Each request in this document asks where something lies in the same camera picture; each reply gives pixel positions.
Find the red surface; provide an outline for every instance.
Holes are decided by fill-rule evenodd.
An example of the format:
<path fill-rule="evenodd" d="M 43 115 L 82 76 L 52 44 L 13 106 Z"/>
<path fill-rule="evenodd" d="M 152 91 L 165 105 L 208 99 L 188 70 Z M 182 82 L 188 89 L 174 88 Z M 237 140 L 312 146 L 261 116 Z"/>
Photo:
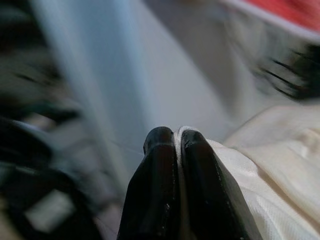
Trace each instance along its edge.
<path fill-rule="evenodd" d="M 320 0 L 246 0 L 294 24 L 320 32 Z"/>

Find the white label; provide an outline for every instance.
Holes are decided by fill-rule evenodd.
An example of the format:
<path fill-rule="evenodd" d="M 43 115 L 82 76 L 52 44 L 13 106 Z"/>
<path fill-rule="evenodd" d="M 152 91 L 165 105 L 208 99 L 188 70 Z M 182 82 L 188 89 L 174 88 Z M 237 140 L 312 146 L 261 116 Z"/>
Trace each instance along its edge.
<path fill-rule="evenodd" d="M 53 190 L 24 214 L 38 231 L 50 233 L 75 212 L 75 206 L 65 193 Z"/>

